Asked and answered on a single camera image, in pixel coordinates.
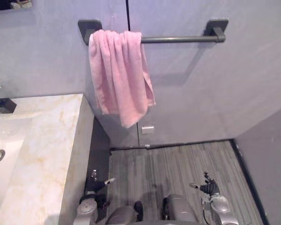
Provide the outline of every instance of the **sink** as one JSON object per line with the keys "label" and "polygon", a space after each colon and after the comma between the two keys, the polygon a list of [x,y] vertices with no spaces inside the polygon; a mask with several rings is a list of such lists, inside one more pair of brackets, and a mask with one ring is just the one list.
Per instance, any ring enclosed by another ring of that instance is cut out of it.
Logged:
{"label": "sink", "polygon": [[31,119],[0,120],[0,209]]}

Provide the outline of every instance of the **pink towel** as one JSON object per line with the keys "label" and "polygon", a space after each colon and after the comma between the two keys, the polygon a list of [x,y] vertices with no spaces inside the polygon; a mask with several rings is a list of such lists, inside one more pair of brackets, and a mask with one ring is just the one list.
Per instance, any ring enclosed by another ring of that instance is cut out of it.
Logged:
{"label": "pink towel", "polygon": [[155,105],[141,33],[96,31],[89,38],[89,62],[103,114],[119,114],[128,128]]}

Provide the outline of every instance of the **black flower pot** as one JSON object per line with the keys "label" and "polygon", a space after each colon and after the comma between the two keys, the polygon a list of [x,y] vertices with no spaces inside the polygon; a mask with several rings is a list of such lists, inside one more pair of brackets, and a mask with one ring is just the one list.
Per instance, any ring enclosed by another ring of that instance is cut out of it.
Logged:
{"label": "black flower pot", "polygon": [[0,98],[0,113],[13,113],[16,106],[9,98]]}

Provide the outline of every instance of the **gray wall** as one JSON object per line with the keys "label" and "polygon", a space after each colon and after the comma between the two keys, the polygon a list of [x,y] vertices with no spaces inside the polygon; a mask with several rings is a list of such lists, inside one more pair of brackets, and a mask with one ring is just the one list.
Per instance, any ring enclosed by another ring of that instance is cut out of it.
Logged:
{"label": "gray wall", "polygon": [[281,0],[129,0],[131,30],[201,35],[229,18],[222,44],[146,44],[156,96],[140,144],[234,138],[281,108]]}
{"label": "gray wall", "polygon": [[236,140],[270,224],[281,224],[281,109]]}
{"label": "gray wall", "polygon": [[127,29],[124,0],[34,0],[33,8],[0,11],[1,97],[84,93],[113,145],[137,145],[136,126],[96,108],[88,60],[77,22],[99,19],[104,29]]}
{"label": "gray wall", "polygon": [[[88,49],[77,21],[127,29],[124,0],[35,0],[0,12],[2,97],[83,92],[112,147],[137,146],[137,128],[96,108]],[[223,44],[145,45],[157,105],[139,122],[155,126],[140,144],[231,138],[281,108],[281,0],[129,0],[131,29],[150,35],[200,35],[227,17]]]}

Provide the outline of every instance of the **towel bar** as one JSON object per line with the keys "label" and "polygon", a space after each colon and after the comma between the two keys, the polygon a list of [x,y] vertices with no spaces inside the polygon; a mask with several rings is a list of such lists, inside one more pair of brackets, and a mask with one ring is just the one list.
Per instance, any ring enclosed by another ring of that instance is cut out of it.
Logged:
{"label": "towel bar", "polygon": [[[182,42],[224,42],[226,36],[224,31],[228,25],[228,19],[209,20],[202,36],[185,36],[185,37],[142,37],[141,42],[148,43],[182,43]],[[81,32],[83,41],[89,45],[89,37],[92,33],[102,29],[99,20],[79,20],[78,27]]]}

